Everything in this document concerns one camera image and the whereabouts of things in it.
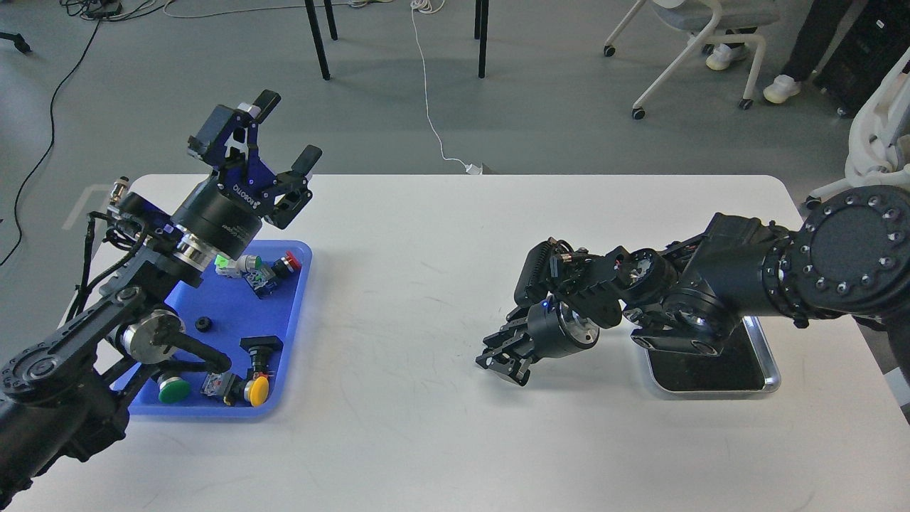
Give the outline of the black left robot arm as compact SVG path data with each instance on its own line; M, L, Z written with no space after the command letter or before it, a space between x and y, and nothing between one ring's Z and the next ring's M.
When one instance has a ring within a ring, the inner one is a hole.
M285 229L309 203L309 145L289 171L273 173L257 133L282 97L217 106L188 154L211 167L175 213L118 179L101 218L124 256L77 289L65 323L2 368L2 506L60 457L81 462L126 437L128 407L156 373L230 370L227 354L186 333L166 298L178 283L201 285L212 260L238 260L269 223Z

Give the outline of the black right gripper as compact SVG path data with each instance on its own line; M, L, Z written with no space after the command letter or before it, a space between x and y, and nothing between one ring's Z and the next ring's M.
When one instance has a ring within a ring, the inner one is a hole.
M542 358L562 358L595 346L600 327L579 316L560 299L544 299L516 307L496 333L482 340L484 351L475 363L501 379L526 386L530 367Z

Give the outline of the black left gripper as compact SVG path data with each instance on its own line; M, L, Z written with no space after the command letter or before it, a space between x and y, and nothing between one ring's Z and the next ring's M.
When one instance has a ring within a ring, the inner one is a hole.
M193 189L171 218L227 258L237 259L247 249L263 219L286 229L312 199L309 176L321 148L306 146L291 169L276 178L259 157L259 126L280 100L280 94L264 90L251 104L218 105L188 139L188 154L211 166L212 176Z

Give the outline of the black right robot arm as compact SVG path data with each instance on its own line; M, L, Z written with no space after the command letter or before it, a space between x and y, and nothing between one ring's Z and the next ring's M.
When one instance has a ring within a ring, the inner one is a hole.
M798 230L716 213L706 230L658 252L592 254L550 238L528 253L516 307L484 338L478 366L524 386L530 367L597 343L627 320L651 368L675 368L696 391L760 391L770 376L756 348L737 343L750 316L804 329L850 315L888 336L908 373L908 191L843 191Z

